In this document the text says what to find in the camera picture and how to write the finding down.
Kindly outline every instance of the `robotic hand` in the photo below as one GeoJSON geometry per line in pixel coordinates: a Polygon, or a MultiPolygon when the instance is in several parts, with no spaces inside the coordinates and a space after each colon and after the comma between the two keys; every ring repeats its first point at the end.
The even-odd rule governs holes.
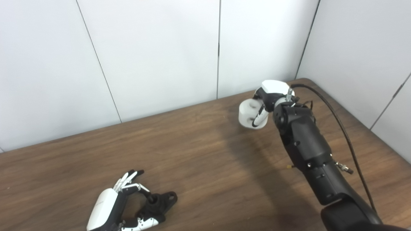
{"type": "Polygon", "coordinates": [[[88,220],[87,231],[140,231],[166,220],[164,214],[177,202],[177,195],[175,192],[151,194],[142,184],[132,184],[143,173],[144,170],[130,170],[113,188],[100,194],[88,220]],[[136,213],[135,218],[122,220],[127,198],[136,192],[147,198],[146,204],[136,213]]]}
{"type": "Polygon", "coordinates": [[[352,170],[333,159],[311,109],[298,103],[293,87],[310,89],[301,84],[289,87],[281,81],[264,81],[253,99],[240,104],[240,124],[260,129],[273,112],[274,123],[291,161],[304,174],[319,203],[326,206],[321,218],[328,231],[406,231],[383,225],[377,213],[345,180],[341,172],[352,173],[352,170]]]}

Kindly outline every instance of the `white robotic hand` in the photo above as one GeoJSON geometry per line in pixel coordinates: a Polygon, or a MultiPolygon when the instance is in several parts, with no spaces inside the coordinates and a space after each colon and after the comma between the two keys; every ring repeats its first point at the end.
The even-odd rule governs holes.
{"type": "Polygon", "coordinates": [[[132,184],[143,173],[143,170],[130,170],[113,188],[100,194],[88,220],[87,231],[139,231],[165,221],[164,214],[176,203],[177,195],[174,192],[151,194],[142,184],[132,184]],[[135,219],[122,220],[127,198],[136,192],[146,196],[146,205],[136,214],[135,219]]]}
{"type": "Polygon", "coordinates": [[[294,91],[287,83],[277,80],[265,80],[256,90],[252,99],[240,104],[238,121],[246,128],[261,129],[268,120],[268,114],[283,102],[294,97],[294,91]]]}

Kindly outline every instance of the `wooden table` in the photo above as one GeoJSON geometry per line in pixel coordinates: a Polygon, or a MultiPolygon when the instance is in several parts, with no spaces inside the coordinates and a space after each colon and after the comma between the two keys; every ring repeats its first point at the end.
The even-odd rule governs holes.
{"type": "MultiPolygon", "coordinates": [[[[292,81],[319,89],[307,79],[292,81]]],[[[333,157],[354,168],[331,113],[309,90],[333,157]]],[[[269,120],[261,130],[238,123],[246,92],[0,154],[0,230],[85,231],[100,192],[130,169],[152,192],[175,191],[166,222],[149,230],[325,230],[319,205],[269,120]]],[[[330,97],[358,154],[386,224],[411,226],[411,166],[330,97]]],[[[344,174],[363,198],[357,174],[344,174]]],[[[125,217],[142,205],[132,195],[125,217]]]]}

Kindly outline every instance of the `metal connector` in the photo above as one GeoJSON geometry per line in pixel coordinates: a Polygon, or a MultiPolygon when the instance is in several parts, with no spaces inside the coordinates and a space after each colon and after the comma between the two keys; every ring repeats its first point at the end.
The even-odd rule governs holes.
{"type": "Polygon", "coordinates": [[[336,165],[341,171],[347,172],[347,173],[349,173],[349,174],[351,174],[351,175],[354,173],[354,170],[352,170],[351,168],[347,167],[347,165],[345,165],[345,164],[340,164],[340,163],[336,162],[335,165],[336,165]]]}

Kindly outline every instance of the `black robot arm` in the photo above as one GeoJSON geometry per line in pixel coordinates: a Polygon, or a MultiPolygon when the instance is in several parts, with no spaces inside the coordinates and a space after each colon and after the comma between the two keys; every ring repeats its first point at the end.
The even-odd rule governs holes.
{"type": "MultiPolygon", "coordinates": [[[[331,105],[314,89],[301,84],[296,87],[311,89],[327,104],[353,153],[348,135],[331,105]]],[[[271,112],[291,161],[304,174],[319,203],[325,206],[321,211],[321,218],[328,231],[406,231],[383,225],[375,210],[345,180],[340,170],[351,174],[353,171],[333,159],[330,146],[316,126],[311,108],[298,103],[298,98],[286,83],[264,81],[261,88],[256,90],[253,99],[241,103],[239,122],[244,127],[260,129],[271,112]],[[252,113],[256,113],[256,116],[249,119],[252,113]]],[[[364,183],[356,158],[354,162],[364,183]]],[[[367,188],[366,192],[373,205],[367,188]]]]}
{"type": "Polygon", "coordinates": [[[341,174],[309,108],[282,103],[274,110],[273,119],[291,161],[304,174],[320,204],[338,202],[321,212],[328,230],[343,230],[359,222],[382,223],[341,174]]]}

